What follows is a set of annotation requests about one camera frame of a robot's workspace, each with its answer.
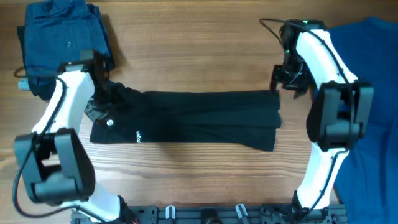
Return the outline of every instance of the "white logo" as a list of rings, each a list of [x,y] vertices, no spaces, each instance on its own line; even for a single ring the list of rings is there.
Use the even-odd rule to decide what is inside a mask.
[[[113,120],[109,119],[106,121],[106,125],[112,126],[113,125]]]
[[[137,131],[137,143],[141,143],[141,134]]]

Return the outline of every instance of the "black t-shirt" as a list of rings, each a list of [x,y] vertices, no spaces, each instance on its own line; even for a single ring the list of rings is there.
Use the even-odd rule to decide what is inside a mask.
[[[109,87],[114,105],[94,123],[93,143],[240,143],[272,151],[281,124],[277,91],[141,93],[120,83]]]

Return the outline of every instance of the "wood grain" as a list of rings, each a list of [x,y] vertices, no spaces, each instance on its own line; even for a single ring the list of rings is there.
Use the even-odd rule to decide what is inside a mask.
[[[20,217],[11,204],[16,172],[12,143],[29,133],[47,103],[17,89],[12,71],[22,65],[16,26],[26,2],[0,1],[0,223],[68,223],[68,213],[45,220]],[[258,25],[261,17],[322,19],[329,26],[368,16],[398,20],[397,1],[90,1],[101,9],[118,68],[111,79],[140,91],[243,91],[267,89],[282,60],[277,41]],[[270,24],[277,30],[280,24]],[[289,202],[310,155],[305,120],[309,96],[280,94],[282,128],[274,152],[236,144],[113,144],[88,142],[84,117],[80,139],[96,178],[130,205],[260,204]],[[24,187],[23,207],[41,213]]]

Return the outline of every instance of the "clothing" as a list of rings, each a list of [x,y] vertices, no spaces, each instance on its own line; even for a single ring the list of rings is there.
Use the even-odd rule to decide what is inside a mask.
[[[79,60],[80,50],[85,49],[95,49],[104,55],[108,70],[115,67],[100,10],[84,0],[29,4],[25,26],[17,27],[17,33],[29,75],[54,75],[61,63]],[[49,100],[55,81],[30,78],[29,88],[35,96]]]
[[[398,24],[369,18],[330,30],[346,66],[374,87],[364,139],[344,160],[335,188],[349,223],[398,219]]]
[[[94,143],[233,142],[272,151],[281,125],[279,95],[139,92],[111,83],[114,106],[91,130]]]

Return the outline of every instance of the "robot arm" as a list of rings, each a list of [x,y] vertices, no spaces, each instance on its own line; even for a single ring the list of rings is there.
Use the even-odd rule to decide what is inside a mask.
[[[347,68],[322,21],[288,22],[310,29],[324,41],[320,42],[313,34],[289,23],[280,28],[285,58],[283,65],[274,67],[271,89],[280,82],[283,88],[295,90],[297,95],[305,93],[311,86],[318,93],[307,118],[307,133],[312,141],[311,157],[304,180],[294,194],[296,208],[290,222],[300,221],[303,217],[307,221],[324,220],[322,211],[330,204],[330,193],[340,165],[349,149],[366,132],[373,88],[369,83],[359,82]],[[343,69],[346,80],[336,62]],[[350,124],[351,110],[354,118]]]
[[[94,168],[78,139],[81,119],[89,107],[88,102],[95,103],[95,94],[100,94],[101,100],[106,98],[101,77],[96,75],[102,70],[100,64],[96,63],[101,60],[100,56],[96,52],[85,51],[81,58],[80,61],[61,66],[63,73],[58,78],[63,83],[56,81],[54,94],[43,117],[31,134],[16,138],[14,150],[21,166],[28,149],[44,130],[63,91],[66,91],[51,127],[46,131],[38,150],[30,154],[22,171],[27,194],[35,203],[77,208],[93,222],[99,222],[100,219],[125,223],[126,219],[133,218],[133,214],[125,209],[127,205],[121,197],[109,193],[95,181]],[[59,165],[45,166],[41,163],[51,154],[58,154]]]

